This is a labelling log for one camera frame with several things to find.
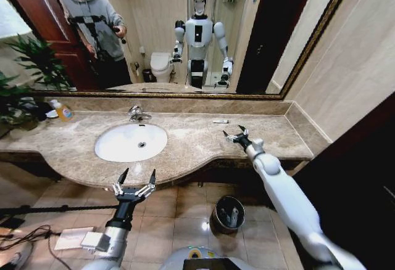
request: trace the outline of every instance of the white sink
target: white sink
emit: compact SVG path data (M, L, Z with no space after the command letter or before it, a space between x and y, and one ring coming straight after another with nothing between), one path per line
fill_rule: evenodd
M155 125L127 124L103 133L94 151L106 161L137 162L158 155L167 144L166 132Z

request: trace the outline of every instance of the wall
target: wall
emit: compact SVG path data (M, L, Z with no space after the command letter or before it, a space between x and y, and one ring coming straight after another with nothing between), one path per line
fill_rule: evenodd
M395 0L343 0L286 96L336 140L395 90Z
M122 15L128 27L125 56L128 63L138 61L149 68L152 52L172 52L175 45L174 24L186 20L186 0L109 0ZM146 55L142 58L139 47L144 46ZM186 62L177 64L174 82L185 83ZM138 78L135 74L132 81Z
M288 79L329 0L308 0L273 75L279 93Z

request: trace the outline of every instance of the robot body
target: robot body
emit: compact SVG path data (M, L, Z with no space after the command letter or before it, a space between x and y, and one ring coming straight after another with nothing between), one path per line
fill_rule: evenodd
M206 0L193 0L195 14L186 22L178 20L175 23L176 45L173 52L173 62L181 62L184 48L184 36L188 43L188 83L194 87L202 88L206 83L209 68L207 50L215 34L223 54L223 72L219 86L228 87L229 77L232 73L233 60L228 58L228 44L225 38L225 28L221 22L216 23L204 14Z

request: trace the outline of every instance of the soap dispenser bottle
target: soap dispenser bottle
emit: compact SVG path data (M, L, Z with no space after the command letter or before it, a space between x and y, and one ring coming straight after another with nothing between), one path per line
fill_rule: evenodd
M63 121L70 121L73 118L73 113L68 107L62 105L56 99L51 101L52 106L55 108L56 113Z

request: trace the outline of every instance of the gold mirror frame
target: gold mirror frame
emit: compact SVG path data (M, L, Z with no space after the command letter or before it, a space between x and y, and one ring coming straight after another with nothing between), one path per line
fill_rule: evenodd
M105 92L105 91L34 91L31 96L61 96L61 97L134 97L134 98L183 98L183 99L246 99L246 100L283 100L291 89L295 79L302 71L307 59L320 40L325 28L342 0L330 0L315 26L308 42L303 48L291 74L279 94L238 94L238 93L161 93L161 92Z

